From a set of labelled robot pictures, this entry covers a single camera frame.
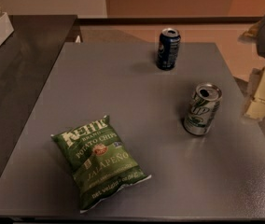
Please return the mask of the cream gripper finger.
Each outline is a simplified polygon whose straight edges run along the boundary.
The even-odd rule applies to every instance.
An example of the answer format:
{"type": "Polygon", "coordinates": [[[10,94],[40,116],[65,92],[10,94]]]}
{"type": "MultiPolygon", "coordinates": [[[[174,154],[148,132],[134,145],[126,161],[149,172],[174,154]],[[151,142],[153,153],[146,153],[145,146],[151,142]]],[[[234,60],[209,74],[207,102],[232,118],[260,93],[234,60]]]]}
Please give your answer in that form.
{"type": "Polygon", "coordinates": [[[244,114],[251,119],[265,118],[265,66],[253,69],[247,86],[244,114]]]}
{"type": "Polygon", "coordinates": [[[255,42],[258,36],[260,22],[254,23],[248,30],[245,30],[240,36],[241,41],[255,42]]]}

